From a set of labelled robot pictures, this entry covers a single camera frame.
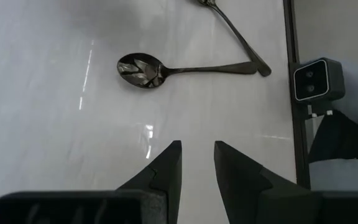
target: white wall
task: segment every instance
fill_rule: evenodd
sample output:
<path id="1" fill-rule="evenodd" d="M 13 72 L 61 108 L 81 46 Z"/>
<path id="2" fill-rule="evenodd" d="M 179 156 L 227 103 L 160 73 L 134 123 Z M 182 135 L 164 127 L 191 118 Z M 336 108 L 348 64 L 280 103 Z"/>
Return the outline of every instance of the white wall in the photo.
<path id="1" fill-rule="evenodd" d="M 330 57 L 358 64 L 358 0 L 296 0 L 300 60 Z"/>

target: spoon handle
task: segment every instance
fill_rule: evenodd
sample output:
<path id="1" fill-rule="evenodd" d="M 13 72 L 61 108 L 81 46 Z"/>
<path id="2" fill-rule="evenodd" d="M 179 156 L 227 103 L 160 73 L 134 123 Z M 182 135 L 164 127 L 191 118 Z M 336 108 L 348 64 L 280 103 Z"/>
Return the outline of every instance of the spoon handle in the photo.
<path id="1" fill-rule="evenodd" d="M 233 65 L 223 65 L 216 67 L 202 67 L 202 68 L 174 68 L 168 69 L 168 75 L 183 72 L 223 72 L 240 75 L 252 75 L 257 72 L 257 65 L 254 62 L 237 63 Z"/>
<path id="2" fill-rule="evenodd" d="M 211 7 L 222 16 L 222 18 L 227 22 L 229 27 L 233 30 L 234 34 L 237 36 L 237 38 L 240 40 L 241 45 L 246 50 L 249 58 L 251 61 L 255 62 L 258 66 L 259 73 L 267 77 L 272 73 L 272 70 L 270 67 L 266 64 L 266 62 L 263 61 L 261 57 L 252 49 L 252 47 L 247 43 L 245 38 L 240 34 L 240 32 L 234 27 L 233 23 L 230 21 L 230 19 L 222 12 L 222 10 L 217 5 L 211 5 Z"/>

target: white marble surface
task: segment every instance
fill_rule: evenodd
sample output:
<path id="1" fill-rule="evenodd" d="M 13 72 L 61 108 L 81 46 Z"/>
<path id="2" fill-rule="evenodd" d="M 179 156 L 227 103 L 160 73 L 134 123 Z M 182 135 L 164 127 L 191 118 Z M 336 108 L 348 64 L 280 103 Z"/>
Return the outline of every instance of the white marble surface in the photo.
<path id="1" fill-rule="evenodd" d="M 120 78 L 116 62 L 132 52 L 169 67 L 248 60 L 192 0 L 0 0 L 0 195 L 115 189 L 177 139 L 179 223 L 227 223 L 215 140 L 295 181 L 282 1 L 218 4 L 270 77 L 184 74 L 156 90 Z"/>

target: metal spoon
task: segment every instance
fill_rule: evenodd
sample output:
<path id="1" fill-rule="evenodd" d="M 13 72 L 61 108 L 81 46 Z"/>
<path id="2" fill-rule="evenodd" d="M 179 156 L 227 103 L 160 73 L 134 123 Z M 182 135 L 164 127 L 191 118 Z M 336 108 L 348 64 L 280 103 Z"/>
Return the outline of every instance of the metal spoon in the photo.
<path id="1" fill-rule="evenodd" d="M 258 66 L 259 73 L 267 77 L 272 73 L 270 67 L 263 61 L 261 57 L 252 49 L 252 47 L 247 43 L 247 41 L 243 38 L 240 32 L 234 27 L 233 23 L 229 20 L 229 18 L 222 12 L 222 10 L 216 5 L 215 0 L 198 0 L 202 5 L 209 6 L 213 8 L 222 18 L 227 22 L 229 27 L 233 30 L 237 38 L 240 40 L 241 45 L 246 50 L 248 56 L 251 61 L 255 62 Z"/>
<path id="2" fill-rule="evenodd" d="M 156 88 L 173 74 L 182 72 L 224 72 L 251 75 L 257 72 L 254 62 L 203 68 L 167 68 L 155 57 L 143 54 L 129 54 L 118 61 L 117 69 L 122 78 L 141 88 Z"/>

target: spoon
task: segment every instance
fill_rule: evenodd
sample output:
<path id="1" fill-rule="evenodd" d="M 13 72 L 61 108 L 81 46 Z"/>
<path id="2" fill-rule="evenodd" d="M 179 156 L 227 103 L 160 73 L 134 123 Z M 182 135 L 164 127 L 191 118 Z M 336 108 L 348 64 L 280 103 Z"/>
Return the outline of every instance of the spoon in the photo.
<path id="1" fill-rule="evenodd" d="M 167 68 L 155 57 L 143 54 L 129 54 L 118 61 L 117 69 L 122 78 L 141 88 L 156 88 L 173 74 L 182 72 L 224 72 L 251 75 L 257 72 L 254 62 L 237 63 L 203 68 Z"/>
<path id="2" fill-rule="evenodd" d="M 252 49 L 252 47 L 247 43 L 245 38 L 240 34 L 240 32 L 234 27 L 233 23 L 229 20 L 229 18 L 222 12 L 222 10 L 216 5 L 215 0 L 198 0 L 202 5 L 213 8 L 222 18 L 227 22 L 229 27 L 233 30 L 237 38 L 240 40 L 241 45 L 246 50 L 248 56 L 251 61 L 255 62 L 258 66 L 259 73 L 267 77 L 272 73 L 270 67 L 263 61 L 261 57 Z"/>

